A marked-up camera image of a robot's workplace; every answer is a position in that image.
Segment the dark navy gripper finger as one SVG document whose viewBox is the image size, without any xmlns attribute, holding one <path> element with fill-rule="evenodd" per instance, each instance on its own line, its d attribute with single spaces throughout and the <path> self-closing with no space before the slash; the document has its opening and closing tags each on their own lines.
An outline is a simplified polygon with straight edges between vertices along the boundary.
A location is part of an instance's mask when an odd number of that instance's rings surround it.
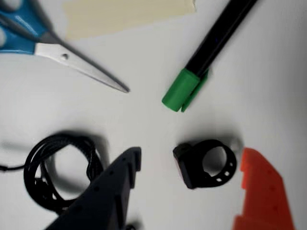
<svg viewBox="0 0 307 230">
<path fill-rule="evenodd" d="M 141 148 L 127 149 L 47 229 L 130 230 L 126 224 L 129 195 L 141 160 Z"/>
</svg>

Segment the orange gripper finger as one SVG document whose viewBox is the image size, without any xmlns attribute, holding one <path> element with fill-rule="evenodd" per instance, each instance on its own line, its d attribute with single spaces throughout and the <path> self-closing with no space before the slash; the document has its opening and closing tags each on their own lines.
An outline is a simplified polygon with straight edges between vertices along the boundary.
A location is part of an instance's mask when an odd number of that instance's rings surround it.
<svg viewBox="0 0 307 230">
<path fill-rule="evenodd" d="M 245 199 L 234 230 L 294 230 L 283 179 L 257 150 L 244 148 L 240 170 Z"/>
</svg>

